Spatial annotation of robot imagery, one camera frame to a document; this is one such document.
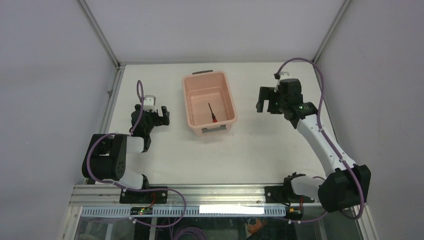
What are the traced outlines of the red handled screwdriver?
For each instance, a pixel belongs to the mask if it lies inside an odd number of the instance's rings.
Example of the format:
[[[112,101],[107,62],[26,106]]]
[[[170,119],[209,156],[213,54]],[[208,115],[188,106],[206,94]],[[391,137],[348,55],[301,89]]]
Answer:
[[[208,103],[208,107],[209,107],[209,110],[210,110],[210,113],[211,113],[212,122],[213,123],[217,123],[218,120],[217,120],[217,118],[216,118],[216,116],[215,116],[215,114],[214,114],[214,112],[212,110],[212,107],[211,107],[211,104],[210,103]]]

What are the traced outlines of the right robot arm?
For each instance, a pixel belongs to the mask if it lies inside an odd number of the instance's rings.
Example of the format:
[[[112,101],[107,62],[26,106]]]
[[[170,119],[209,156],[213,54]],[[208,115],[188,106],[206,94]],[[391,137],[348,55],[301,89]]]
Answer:
[[[359,206],[367,201],[371,171],[358,165],[327,133],[322,123],[320,108],[305,102],[301,82],[295,78],[280,80],[275,87],[259,89],[256,111],[282,114],[310,145],[320,161],[326,178],[320,180],[303,173],[293,173],[283,182],[282,197],[294,203],[300,197],[318,200],[328,213]]]

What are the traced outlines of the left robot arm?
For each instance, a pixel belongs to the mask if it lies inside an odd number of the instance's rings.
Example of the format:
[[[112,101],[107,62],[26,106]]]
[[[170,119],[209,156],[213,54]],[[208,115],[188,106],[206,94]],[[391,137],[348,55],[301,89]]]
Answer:
[[[161,106],[160,110],[162,115],[153,105],[136,104],[128,134],[93,134],[81,167],[83,176],[131,191],[131,197],[138,203],[147,202],[151,196],[149,180],[127,167],[127,155],[146,153],[151,146],[152,130],[170,124],[167,107]]]

